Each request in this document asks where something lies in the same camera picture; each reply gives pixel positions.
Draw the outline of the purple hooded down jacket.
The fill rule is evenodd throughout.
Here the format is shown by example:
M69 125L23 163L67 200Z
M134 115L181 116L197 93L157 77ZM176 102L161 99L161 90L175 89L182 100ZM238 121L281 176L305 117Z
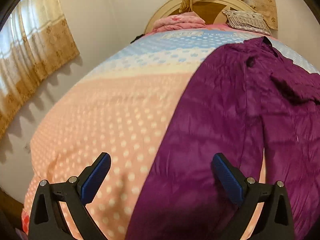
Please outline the purple hooded down jacket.
M235 213L210 163L283 181L295 238L319 218L319 74L268 38L213 51L189 81L140 192L126 239L217 239Z

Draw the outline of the red plaid bed sheet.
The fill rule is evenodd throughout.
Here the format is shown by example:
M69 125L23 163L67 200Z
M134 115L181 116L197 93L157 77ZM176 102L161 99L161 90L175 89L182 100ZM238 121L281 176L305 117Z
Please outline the red plaid bed sheet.
M21 213L22 229L29 235L30 209L23 208Z

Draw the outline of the polka dot bed quilt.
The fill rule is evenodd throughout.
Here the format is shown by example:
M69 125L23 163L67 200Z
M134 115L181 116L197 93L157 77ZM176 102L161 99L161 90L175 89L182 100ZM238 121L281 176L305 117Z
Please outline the polka dot bed quilt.
M189 29L144 36L95 67L50 110L31 140L25 195L29 238L93 239L79 230L62 184L84 197L99 238L126 239L140 192L176 107L217 48L268 38L308 73L319 71L280 41L244 31Z

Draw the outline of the beige left window curtain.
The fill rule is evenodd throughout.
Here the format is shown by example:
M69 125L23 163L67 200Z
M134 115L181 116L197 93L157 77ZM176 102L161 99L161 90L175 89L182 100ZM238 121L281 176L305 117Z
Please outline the beige left window curtain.
M60 0L20 0L1 30L1 135L39 85L79 56Z

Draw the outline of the grey patterned pillow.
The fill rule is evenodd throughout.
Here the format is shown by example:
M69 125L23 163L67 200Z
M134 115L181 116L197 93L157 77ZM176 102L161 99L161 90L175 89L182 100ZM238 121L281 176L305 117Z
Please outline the grey patterned pillow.
M223 10L222 12L227 17L227 24L233 29L271 36L262 14L237 10Z

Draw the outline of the cream wooden headboard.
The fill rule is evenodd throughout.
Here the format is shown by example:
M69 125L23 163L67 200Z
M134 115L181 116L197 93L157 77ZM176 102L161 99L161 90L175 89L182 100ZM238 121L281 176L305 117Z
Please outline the cream wooden headboard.
M153 24L160 18L165 18L170 15L179 14L179 8L183 0L169 0L161 6L150 18L144 34L152 31ZM241 0L204 0L193 4L193 11L195 11L206 24L224 24L227 22L226 15L223 10L236 10L254 12L254 10Z

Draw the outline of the folded pink blanket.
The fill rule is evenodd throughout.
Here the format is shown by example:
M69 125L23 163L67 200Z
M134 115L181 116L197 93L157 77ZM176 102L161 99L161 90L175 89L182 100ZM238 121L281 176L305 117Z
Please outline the folded pink blanket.
M181 29L204 28L206 22L195 12L185 12L178 15L170 15L156 20L153 24L152 33L160 33Z

